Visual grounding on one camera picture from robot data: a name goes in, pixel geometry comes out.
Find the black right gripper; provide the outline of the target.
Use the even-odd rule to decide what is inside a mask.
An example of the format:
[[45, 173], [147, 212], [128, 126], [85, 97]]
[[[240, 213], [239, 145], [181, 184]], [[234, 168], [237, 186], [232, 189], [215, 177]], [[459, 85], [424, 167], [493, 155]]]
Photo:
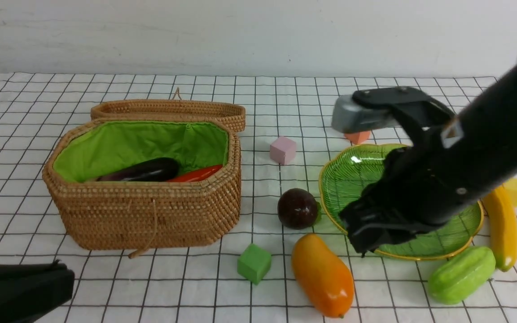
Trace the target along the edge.
[[385, 244], [404, 244], [437, 231], [472, 205], [451, 206], [450, 198], [436, 192], [433, 178], [425, 184], [387, 181], [391, 160], [404, 151], [406, 147], [390, 151], [382, 162], [380, 179], [366, 186], [358, 199], [339, 211], [348, 240], [361, 255], [375, 252]]

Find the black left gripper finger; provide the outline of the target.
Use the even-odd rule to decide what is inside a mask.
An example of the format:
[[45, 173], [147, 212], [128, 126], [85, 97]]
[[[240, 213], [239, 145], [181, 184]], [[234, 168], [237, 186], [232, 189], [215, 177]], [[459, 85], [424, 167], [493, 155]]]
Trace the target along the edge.
[[34, 323], [72, 299], [74, 272], [64, 263], [0, 264], [0, 323]]

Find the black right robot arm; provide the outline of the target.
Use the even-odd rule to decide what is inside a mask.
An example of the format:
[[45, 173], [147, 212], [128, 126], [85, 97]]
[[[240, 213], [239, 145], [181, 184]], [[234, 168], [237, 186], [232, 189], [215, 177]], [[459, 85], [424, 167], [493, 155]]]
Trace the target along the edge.
[[412, 87], [340, 96], [332, 128], [354, 133], [393, 121], [412, 145], [391, 151], [381, 178], [339, 213], [361, 255], [444, 227], [517, 174], [517, 65], [458, 114]]

